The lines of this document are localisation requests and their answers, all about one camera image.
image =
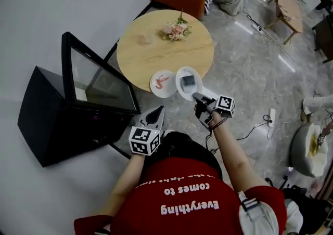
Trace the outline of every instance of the glass panel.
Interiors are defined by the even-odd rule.
[[[76,99],[136,110],[128,84],[90,61],[86,56],[88,54],[82,54],[71,48]]]

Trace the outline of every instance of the round wooden table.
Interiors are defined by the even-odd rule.
[[[157,10],[134,20],[120,38],[117,61],[121,72],[135,86],[150,92],[150,79],[158,71],[177,72],[183,66],[200,75],[208,72],[214,56],[214,44],[206,27],[183,13],[192,34],[183,41],[167,41],[160,36],[167,22],[176,21],[181,12]]]

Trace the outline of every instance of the white plate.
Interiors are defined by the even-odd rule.
[[[176,74],[171,71],[156,72],[150,79],[150,90],[158,97],[166,98],[177,92]]]
[[[181,86],[181,78],[184,77],[184,76],[191,76],[191,75],[194,76],[194,79],[196,81],[196,85],[195,85],[195,87],[194,87],[194,89],[192,90],[191,93],[186,94],[183,91],[183,88]],[[177,90],[180,93],[180,95],[188,101],[194,101],[194,98],[193,98],[194,93],[200,93],[200,94],[202,93],[201,77],[200,77],[199,73],[191,67],[182,67],[177,71],[176,86],[177,86]]]

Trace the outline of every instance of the flower arrangement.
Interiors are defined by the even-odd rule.
[[[182,41],[191,34],[191,26],[187,24],[187,21],[181,16],[174,22],[169,22],[162,29],[164,33],[163,39],[169,41]]]

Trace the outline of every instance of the red t-shirt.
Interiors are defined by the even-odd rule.
[[[209,165],[167,158],[150,166],[143,183],[127,197],[115,217],[95,216],[74,222],[76,235],[92,235],[111,222],[111,234],[242,234],[238,194],[219,180]],[[268,186],[245,192],[274,211],[282,234],[287,212],[284,195]]]

